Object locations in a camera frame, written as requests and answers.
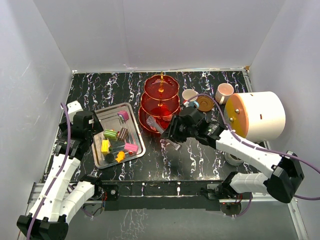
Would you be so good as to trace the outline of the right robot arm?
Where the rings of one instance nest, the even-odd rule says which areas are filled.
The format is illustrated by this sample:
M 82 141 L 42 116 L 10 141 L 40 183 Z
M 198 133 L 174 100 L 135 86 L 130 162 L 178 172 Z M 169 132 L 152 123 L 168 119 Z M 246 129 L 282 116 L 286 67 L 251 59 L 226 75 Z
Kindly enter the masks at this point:
M 294 153 L 272 153 L 230 130 L 225 124 L 207 121 L 196 108 L 186 107 L 174 115 L 161 138 L 184 143 L 194 138 L 199 143 L 228 153 L 256 168 L 258 173 L 231 172 L 209 193 L 230 199 L 242 193 L 269 194 L 288 204 L 304 179 L 304 173 Z

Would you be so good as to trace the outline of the pink cake slice front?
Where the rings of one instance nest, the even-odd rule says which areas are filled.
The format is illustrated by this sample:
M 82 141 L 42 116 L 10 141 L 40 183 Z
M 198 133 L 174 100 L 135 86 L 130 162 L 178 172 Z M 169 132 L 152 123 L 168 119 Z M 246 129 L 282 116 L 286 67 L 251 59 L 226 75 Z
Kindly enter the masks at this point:
M 133 143 L 125 143 L 124 150 L 127 152 L 137 153 L 139 150 L 139 146 Z

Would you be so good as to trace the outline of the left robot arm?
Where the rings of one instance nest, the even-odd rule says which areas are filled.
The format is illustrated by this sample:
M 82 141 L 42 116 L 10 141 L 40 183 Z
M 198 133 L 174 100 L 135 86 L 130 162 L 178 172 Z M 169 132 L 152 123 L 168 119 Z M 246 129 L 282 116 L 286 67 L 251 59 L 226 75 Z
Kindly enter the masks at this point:
M 53 162 L 46 182 L 34 205 L 26 215 L 20 215 L 17 227 L 28 240 L 63 240 L 69 224 L 87 200 L 103 195 L 98 176 L 86 174 L 66 191 L 84 155 L 103 127 L 94 111 L 83 110 L 78 101 L 61 104 L 66 121 L 59 125 L 62 132 L 54 149 Z

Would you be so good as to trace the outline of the red three-tier dessert stand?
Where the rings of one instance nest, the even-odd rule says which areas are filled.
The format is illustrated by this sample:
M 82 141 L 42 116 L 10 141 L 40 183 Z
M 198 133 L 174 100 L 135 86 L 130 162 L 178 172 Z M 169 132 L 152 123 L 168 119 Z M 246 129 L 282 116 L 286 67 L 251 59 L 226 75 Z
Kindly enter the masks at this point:
M 154 117 L 162 129 L 169 126 L 173 115 L 181 111 L 179 88 L 179 83 L 163 72 L 145 81 L 138 110 L 139 123 L 143 128 L 158 133 L 154 126 L 147 124 L 148 117 Z

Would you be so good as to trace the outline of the stainless steel tray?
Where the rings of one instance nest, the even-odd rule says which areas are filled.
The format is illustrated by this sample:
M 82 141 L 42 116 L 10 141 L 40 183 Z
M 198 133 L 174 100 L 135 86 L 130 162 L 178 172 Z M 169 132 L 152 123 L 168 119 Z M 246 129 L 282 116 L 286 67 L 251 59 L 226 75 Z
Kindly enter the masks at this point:
M 92 147 L 95 166 L 105 169 L 134 160 L 146 153 L 134 111 L 127 102 L 97 110 L 103 128 L 94 136 Z

